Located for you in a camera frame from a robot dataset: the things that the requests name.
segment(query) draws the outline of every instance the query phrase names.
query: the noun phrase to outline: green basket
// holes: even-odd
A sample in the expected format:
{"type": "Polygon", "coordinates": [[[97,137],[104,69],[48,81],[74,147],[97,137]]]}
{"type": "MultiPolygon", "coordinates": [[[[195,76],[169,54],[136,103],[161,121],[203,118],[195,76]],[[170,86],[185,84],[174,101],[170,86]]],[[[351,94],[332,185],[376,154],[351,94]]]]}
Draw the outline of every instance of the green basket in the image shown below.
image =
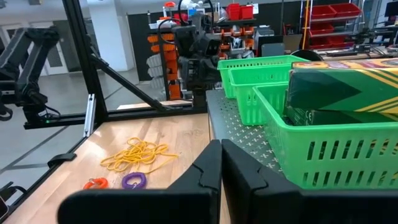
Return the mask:
{"type": "Polygon", "coordinates": [[[257,99],[253,87],[276,82],[287,83],[289,70],[290,66],[274,65],[229,71],[229,80],[236,94],[239,115],[244,125],[264,124],[261,102],[257,99]]]}
{"type": "Polygon", "coordinates": [[[289,126],[281,118],[286,88],[254,87],[286,178],[304,189],[398,188],[398,122],[289,126]]]}
{"type": "Polygon", "coordinates": [[[284,65],[291,67],[292,62],[307,62],[308,60],[293,56],[283,55],[275,57],[259,57],[259,58],[247,58],[247,59],[235,59],[235,60],[220,60],[218,62],[217,69],[220,71],[221,79],[223,81],[223,88],[227,98],[235,98],[235,92],[229,82],[228,71],[237,68],[250,68],[258,66],[270,66],[270,65],[284,65]]]}

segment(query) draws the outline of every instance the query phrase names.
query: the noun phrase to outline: metal pegboard surface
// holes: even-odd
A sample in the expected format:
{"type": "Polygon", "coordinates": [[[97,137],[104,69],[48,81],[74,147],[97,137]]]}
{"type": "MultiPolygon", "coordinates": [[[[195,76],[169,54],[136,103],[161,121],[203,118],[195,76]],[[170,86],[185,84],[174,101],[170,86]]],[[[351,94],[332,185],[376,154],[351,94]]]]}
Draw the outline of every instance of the metal pegboard surface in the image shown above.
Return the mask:
{"type": "Polygon", "coordinates": [[[282,173],[262,126],[243,125],[236,100],[227,99],[224,90],[209,90],[206,97],[215,138],[232,140],[261,164],[282,173]]]}

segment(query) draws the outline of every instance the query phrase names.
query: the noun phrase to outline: workbench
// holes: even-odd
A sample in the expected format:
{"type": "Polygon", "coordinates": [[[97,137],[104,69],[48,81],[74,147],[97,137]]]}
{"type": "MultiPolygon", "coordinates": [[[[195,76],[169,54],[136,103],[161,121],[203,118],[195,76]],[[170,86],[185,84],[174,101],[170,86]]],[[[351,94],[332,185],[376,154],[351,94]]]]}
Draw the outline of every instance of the workbench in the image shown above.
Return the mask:
{"type": "MultiPolygon", "coordinates": [[[[164,105],[183,101],[165,102],[164,105]]],[[[143,107],[146,104],[122,106],[121,109],[143,107]]],[[[77,157],[64,162],[33,194],[4,222],[5,224],[57,223],[57,209],[70,194],[79,191],[90,178],[105,177],[109,187],[121,189],[122,178],[135,169],[125,172],[109,171],[100,166],[105,157],[125,148],[131,137],[169,145],[169,153],[178,158],[147,175],[147,189],[164,189],[178,179],[213,139],[208,114],[169,116],[153,119],[136,119],[103,123],[78,149],[77,157]]],[[[140,171],[157,167],[169,157],[158,157],[140,171]]],[[[228,206],[224,192],[221,195],[220,223],[229,224],[228,206]]]]}

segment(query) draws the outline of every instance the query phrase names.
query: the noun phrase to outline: purple rubber band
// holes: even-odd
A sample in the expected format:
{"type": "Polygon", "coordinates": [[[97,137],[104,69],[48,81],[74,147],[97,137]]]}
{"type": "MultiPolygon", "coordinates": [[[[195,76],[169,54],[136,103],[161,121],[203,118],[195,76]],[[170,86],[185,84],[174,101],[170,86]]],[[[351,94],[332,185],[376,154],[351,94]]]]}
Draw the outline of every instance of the purple rubber band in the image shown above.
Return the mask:
{"type": "Polygon", "coordinates": [[[126,175],[122,179],[122,187],[124,189],[141,189],[144,188],[145,185],[147,184],[147,178],[145,177],[145,174],[142,172],[132,172],[131,174],[126,175]],[[141,181],[137,184],[128,184],[129,180],[139,177],[141,178],[141,181]]]}

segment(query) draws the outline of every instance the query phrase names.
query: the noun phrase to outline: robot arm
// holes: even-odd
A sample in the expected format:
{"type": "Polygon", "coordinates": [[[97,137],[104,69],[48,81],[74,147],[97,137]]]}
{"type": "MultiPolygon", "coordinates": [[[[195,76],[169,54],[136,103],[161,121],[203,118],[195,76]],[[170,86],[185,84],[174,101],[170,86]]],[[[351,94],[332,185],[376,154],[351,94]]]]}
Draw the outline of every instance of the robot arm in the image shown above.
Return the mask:
{"type": "Polygon", "coordinates": [[[37,83],[49,50],[59,41],[55,27],[20,28],[0,55],[0,121],[12,118],[6,104],[23,107],[28,122],[42,122],[47,97],[37,83]],[[33,43],[30,54],[27,53],[33,43]]]}

